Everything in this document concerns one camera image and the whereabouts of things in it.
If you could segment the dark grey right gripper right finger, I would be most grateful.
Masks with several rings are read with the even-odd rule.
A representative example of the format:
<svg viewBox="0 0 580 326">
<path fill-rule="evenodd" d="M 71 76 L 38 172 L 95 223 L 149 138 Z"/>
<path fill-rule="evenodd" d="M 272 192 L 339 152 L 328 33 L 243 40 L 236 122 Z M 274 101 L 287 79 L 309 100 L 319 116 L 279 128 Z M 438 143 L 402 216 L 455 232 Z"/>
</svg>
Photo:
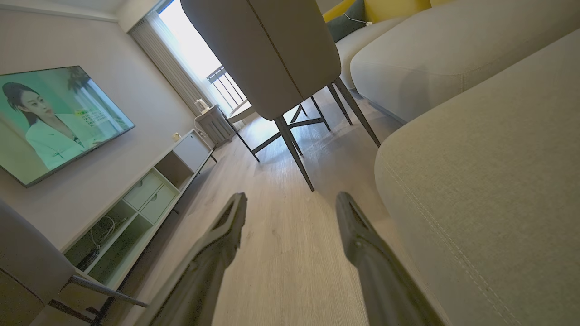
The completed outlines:
<svg viewBox="0 0 580 326">
<path fill-rule="evenodd" d="M 357 269 L 371 326 L 441 326 L 443 321 L 348 192 L 336 196 L 343 250 Z"/>
</svg>

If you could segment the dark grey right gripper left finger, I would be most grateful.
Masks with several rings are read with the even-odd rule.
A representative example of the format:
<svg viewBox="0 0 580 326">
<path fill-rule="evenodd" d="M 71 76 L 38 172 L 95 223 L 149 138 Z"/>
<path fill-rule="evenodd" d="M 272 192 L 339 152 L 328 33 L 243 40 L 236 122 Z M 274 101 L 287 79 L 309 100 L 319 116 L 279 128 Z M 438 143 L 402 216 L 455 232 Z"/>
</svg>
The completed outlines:
<svg viewBox="0 0 580 326">
<path fill-rule="evenodd" d="M 137 326 L 209 326 L 225 270 L 241 244 L 248 198 L 232 194 L 143 311 Z"/>
</svg>

